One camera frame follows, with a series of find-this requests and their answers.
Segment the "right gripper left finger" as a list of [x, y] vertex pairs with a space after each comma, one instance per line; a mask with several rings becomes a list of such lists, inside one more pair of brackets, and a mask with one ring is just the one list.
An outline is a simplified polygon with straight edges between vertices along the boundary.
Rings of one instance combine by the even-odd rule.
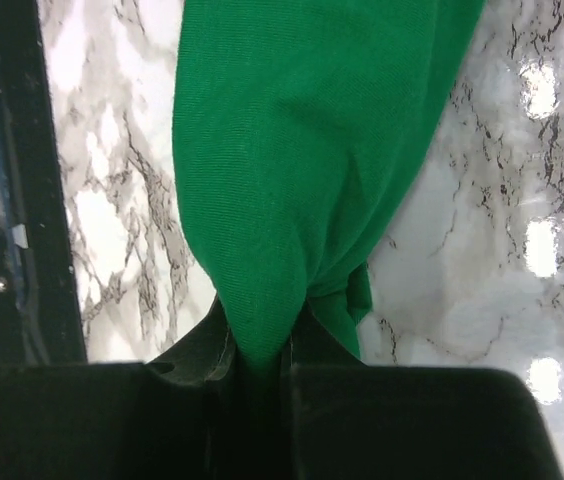
[[191, 331], [147, 366], [167, 381], [185, 387], [231, 381], [236, 345], [219, 299], [214, 299]]

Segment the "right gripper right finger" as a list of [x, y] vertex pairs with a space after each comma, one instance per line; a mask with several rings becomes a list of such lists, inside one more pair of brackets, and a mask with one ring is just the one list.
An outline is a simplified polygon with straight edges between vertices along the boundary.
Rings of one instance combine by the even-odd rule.
[[282, 351], [281, 367], [361, 364], [362, 362], [347, 351], [314, 317], [309, 304], [305, 303]]

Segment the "green t-shirt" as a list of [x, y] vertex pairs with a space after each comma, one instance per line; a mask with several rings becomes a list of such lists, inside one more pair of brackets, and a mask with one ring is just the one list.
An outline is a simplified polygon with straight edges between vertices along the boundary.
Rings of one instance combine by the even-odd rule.
[[188, 1], [173, 113], [187, 243], [245, 363], [305, 304], [349, 351], [367, 259], [417, 176], [479, 1]]

